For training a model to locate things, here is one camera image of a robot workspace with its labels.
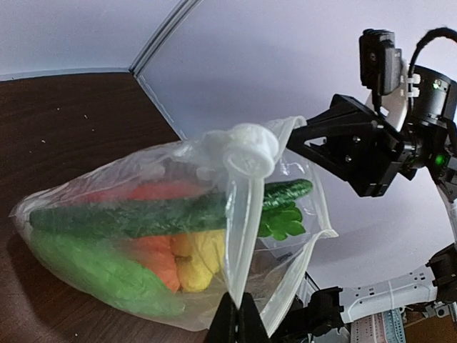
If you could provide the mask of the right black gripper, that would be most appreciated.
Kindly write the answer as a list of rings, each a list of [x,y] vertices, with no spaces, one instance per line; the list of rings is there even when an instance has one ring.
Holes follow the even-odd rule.
[[[318,145],[314,139],[323,139]],[[293,129],[286,148],[348,182],[360,197],[381,197],[400,167],[402,138],[374,110],[336,94],[329,110]]]

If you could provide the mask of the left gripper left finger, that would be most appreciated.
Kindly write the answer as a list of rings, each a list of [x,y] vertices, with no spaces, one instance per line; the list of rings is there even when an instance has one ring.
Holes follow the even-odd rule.
[[[235,343],[238,310],[227,292],[219,303],[204,343]]]

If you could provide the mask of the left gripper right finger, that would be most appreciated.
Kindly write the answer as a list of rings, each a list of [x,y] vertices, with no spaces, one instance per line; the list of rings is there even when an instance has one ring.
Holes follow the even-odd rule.
[[[266,329],[249,293],[243,294],[238,310],[238,342],[240,343],[270,343]]]

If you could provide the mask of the yellow toy pepper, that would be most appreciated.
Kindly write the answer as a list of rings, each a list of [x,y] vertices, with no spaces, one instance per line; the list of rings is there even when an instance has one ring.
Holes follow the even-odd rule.
[[[171,238],[177,275],[184,292],[201,292],[224,264],[225,231],[177,234]]]

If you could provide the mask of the orange toy pumpkin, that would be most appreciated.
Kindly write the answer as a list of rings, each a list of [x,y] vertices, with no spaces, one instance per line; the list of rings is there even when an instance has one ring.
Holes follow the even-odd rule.
[[[132,241],[136,260],[152,271],[173,293],[180,288],[175,257],[171,252],[171,237],[151,236]]]

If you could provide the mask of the green toy lettuce leaf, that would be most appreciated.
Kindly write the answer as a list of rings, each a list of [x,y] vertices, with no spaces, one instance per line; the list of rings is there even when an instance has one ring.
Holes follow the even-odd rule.
[[[288,237],[302,235],[306,232],[302,221],[303,215],[295,203],[263,210],[257,237],[272,237],[276,241],[283,241]]]

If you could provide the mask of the polka dot zip bag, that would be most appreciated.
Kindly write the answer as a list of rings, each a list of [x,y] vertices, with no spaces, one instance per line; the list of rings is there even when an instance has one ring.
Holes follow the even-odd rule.
[[[239,124],[152,146],[12,210],[34,256],[59,279],[123,312],[189,331],[222,299],[250,294],[272,335],[334,238],[301,116]]]

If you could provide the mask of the dark green toy cucumber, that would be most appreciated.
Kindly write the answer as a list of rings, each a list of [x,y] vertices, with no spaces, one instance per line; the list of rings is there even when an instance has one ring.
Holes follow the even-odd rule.
[[[263,210],[284,207],[311,193],[307,179],[265,185]],[[226,228],[226,195],[164,200],[123,200],[35,209],[30,225],[43,232],[75,237],[142,238]]]

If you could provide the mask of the light green toy gourd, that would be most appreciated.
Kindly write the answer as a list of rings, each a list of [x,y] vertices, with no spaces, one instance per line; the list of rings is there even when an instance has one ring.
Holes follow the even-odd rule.
[[[81,292],[143,317],[177,317],[186,305],[152,271],[104,241],[31,233],[29,246],[55,276]]]

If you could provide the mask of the orange toy carrot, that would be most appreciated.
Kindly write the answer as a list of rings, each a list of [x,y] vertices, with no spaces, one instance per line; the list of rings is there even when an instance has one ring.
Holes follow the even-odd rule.
[[[116,186],[83,195],[82,202],[107,202],[113,200],[157,200],[192,197],[203,194],[206,187],[200,187],[185,180],[132,183]]]

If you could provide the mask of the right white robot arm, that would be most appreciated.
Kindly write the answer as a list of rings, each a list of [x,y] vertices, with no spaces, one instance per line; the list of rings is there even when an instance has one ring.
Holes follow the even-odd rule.
[[[422,174],[455,225],[455,81],[416,66],[386,100],[386,107],[388,116],[382,117],[369,103],[335,95],[327,111],[292,131],[287,147],[347,182],[361,197],[383,196],[397,176],[413,179]],[[298,324],[302,333],[318,337],[412,304],[456,308],[455,243],[402,276],[315,292],[304,309],[287,316],[279,333],[291,337],[293,324]]]

